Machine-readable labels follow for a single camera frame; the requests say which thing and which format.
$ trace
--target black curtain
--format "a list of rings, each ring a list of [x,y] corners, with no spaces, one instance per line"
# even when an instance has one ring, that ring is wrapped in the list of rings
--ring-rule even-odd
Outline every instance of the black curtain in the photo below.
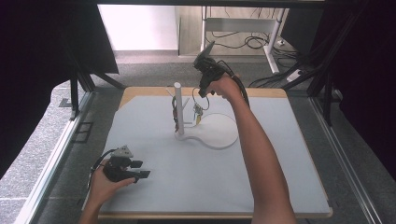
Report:
[[[346,118],[396,179],[396,10],[370,0],[332,64]]]
[[[97,5],[2,1],[0,31],[2,177],[43,117],[54,87],[79,68],[119,71]]]

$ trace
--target power strip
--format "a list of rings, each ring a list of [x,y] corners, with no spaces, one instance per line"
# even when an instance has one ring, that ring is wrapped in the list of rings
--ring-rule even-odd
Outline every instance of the power strip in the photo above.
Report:
[[[277,43],[280,47],[285,45],[285,41],[283,41],[283,40],[278,40],[278,41],[276,41],[276,43]]]
[[[295,80],[297,77],[299,77],[301,74],[303,73],[303,71],[301,71],[300,69],[295,70],[290,76],[288,76],[288,78],[286,78],[286,80],[288,82],[292,82],[293,80]]]

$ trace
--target haptic device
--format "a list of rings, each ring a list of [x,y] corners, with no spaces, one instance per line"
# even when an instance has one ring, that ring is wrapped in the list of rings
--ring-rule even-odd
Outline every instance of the haptic device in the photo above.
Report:
[[[245,90],[242,81],[237,77],[233,70],[228,66],[226,62],[220,60],[216,63],[216,61],[209,56],[210,51],[213,49],[215,45],[215,41],[211,42],[201,53],[198,54],[194,61],[194,68],[199,70],[202,73],[201,81],[199,83],[199,94],[202,98],[206,97],[206,89],[210,85],[212,81],[219,80],[224,73],[228,74],[235,82],[238,84],[239,89],[241,90],[242,96],[244,97],[247,105],[248,102],[248,94]]]
[[[127,146],[119,147],[117,149],[110,149],[105,154],[103,154],[95,163],[95,165],[91,168],[90,172],[90,180],[88,182],[88,189],[91,185],[91,176],[93,172],[101,165],[102,160],[106,155],[111,153],[110,159],[105,164],[103,168],[103,173],[105,173],[106,177],[112,182],[119,182],[123,179],[128,179],[134,177],[134,182],[136,183],[140,178],[148,178],[150,171],[127,171],[128,167],[131,168],[140,168],[143,164],[142,161],[131,161],[130,158],[134,156],[134,154],[129,150]]]

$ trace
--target floor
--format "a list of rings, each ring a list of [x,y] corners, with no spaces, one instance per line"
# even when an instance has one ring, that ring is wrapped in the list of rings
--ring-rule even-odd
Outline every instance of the floor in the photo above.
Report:
[[[175,80],[181,80],[184,86],[195,86],[200,74],[191,67],[195,49],[179,56],[174,51],[116,52],[120,74],[110,75],[127,86],[167,86]],[[236,72],[243,75],[244,84],[263,77],[271,76],[265,58],[260,53],[248,53],[249,56],[230,56],[233,51],[219,53]],[[53,172],[41,204],[32,223],[77,223],[82,201],[85,198],[85,186],[88,172],[96,158],[100,156],[106,142],[112,118],[117,111],[122,90],[118,90],[102,79],[92,76],[96,90],[84,109],[81,125],[73,135],[72,141],[60,160],[59,168]],[[302,130],[304,139],[318,169],[319,177],[325,188],[333,215],[324,219],[299,219],[299,223],[381,223],[368,221],[363,206],[369,198],[382,223],[396,220],[396,183],[376,158],[373,151],[351,127],[338,108],[332,104],[332,124],[329,129],[321,122],[315,103],[320,105],[320,96],[314,101],[306,97],[309,80],[288,91],[290,104]],[[69,84],[63,83],[52,92],[51,104],[35,133],[26,144],[21,155],[15,160],[7,174],[0,180],[0,222],[14,223],[23,205],[29,199],[43,167],[55,149],[59,136],[69,122],[70,108],[59,107],[64,99],[70,99]],[[79,88],[80,100],[85,92]],[[340,151],[334,149],[334,138],[342,147],[347,161],[340,159]],[[358,191],[356,184],[363,186]],[[365,192],[367,197],[358,197]],[[248,220],[102,220],[101,223],[248,223]]]

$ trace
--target person's right hand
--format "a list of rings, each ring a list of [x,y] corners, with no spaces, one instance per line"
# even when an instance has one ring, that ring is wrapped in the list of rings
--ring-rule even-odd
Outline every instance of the person's right hand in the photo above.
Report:
[[[227,74],[224,74],[221,79],[210,83],[209,87],[206,89],[206,93],[210,93],[212,91],[228,101],[231,101],[235,97],[242,97],[238,85]]]

